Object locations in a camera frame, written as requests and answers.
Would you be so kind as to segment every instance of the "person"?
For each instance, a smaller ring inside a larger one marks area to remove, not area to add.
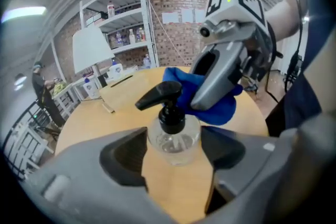
[[[62,128],[63,125],[65,124],[65,120],[61,116],[57,106],[55,105],[51,94],[47,87],[53,86],[55,84],[54,80],[44,80],[41,77],[41,68],[42,68],[42,63],[41,62],[36,62],[33,67],[33,76],[32,76],[32,83],[33,83],[33,88],[35,90],[37,99],[38,99],[38,104],[41,108],[45,108],[53,122],[59,127]]]
[[[308,11],[310,18],[306,52],[301,74],[266,118],[269,134],[276,137],[314,115],[336,109],[332,93],[336,81],[327,76],[335,70],[335,16],[328,0],[299,2],[302,16]],[[298,31],[302,19],[298,14],[296,0],[283,0],[266,13],[277,41]]]

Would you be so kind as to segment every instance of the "paper on wall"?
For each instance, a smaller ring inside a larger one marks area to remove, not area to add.
[[[183,23],[192,23],[194,21],[193,18],[193,10],[190,8],[181,8],[182,13],[182,22]]]
[[[204,9],[195,9],[195,22],[197,24],[203,23],[205,19],[205,10]]]
[[[177,12],[163,12],[162,13],[162,23],[178,23],[178,13]]]

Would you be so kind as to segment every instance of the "round wooden table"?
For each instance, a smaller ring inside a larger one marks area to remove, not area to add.
[[[189,67],[180,68],[186,72],[189,70]],[[64,125],[58,139],[56,154],[85,140],[150,126],[161,106],[139,111],[134,104],[162,81],[164,69],[162,67],[138,71],[132,74],[132,78],[120,84],[112,87],[109,84],[101,89],[104,101],[116,111],[112,114],[103,108],[103,100],[82,102]],[[236,100],[237,109],[233,118],[221,127],[245,134],[267,136],[264,117],[249,95],[242,92]],[[148,142],[142,175],[146,179],[149,195],[177,222],[189,223],[204,218],[212,174],[212,167],[202,151],[201,144],[193,163],[171,166]]]

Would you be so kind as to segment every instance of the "shelving unit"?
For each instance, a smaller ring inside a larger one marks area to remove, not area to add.
[[[103,33],[105,33],[106,35],[110,35],[120,30],[135,27],[138,25],[143,25],[145,37],[146,37],[146,41],[122,46],[119,48],[113,48],[112,52],[114,54],[117,54],[117,53],[121,53],[127,50],[147,47],[149,57],[151,59],[151,68],[158,67],[159,59],[157,57],[158,53],[156,51],[156,44],[155,44],[155,38],[154,38],[153,21],[152,21],[150,4],[149,4],[150,0],[90,0],[87,3],[83,3],[83,1],[80,1],[79,3],[80,12],[79,13],[80,13],[81,28],[86,27],[86,22],[84,21],[84,18],[83,18],[84,9],[88,8],[91,10],[96,10],[98,12],[106,13],[107,8],[105,10],[100,10],[97,7],[101,5],[107,7],[109,1],[113,2],[116,12],[124,8],[131,7],[134,5],[139,5],[139,4],[140,4],[140,8],[135,8],[135,9],[123,12],[123,13],[119,13],[97,24],[97,26],[101,29]]]

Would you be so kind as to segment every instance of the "black spray nozzle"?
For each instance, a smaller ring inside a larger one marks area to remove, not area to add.
[[[168,134],[177,134],[185,126],[185,113],[176,106],[181,93],[182,85],[179,82],[164,81],[149,90],[135,106],[139,110],[145,110],[164,103],[158,116],[161,128]]]

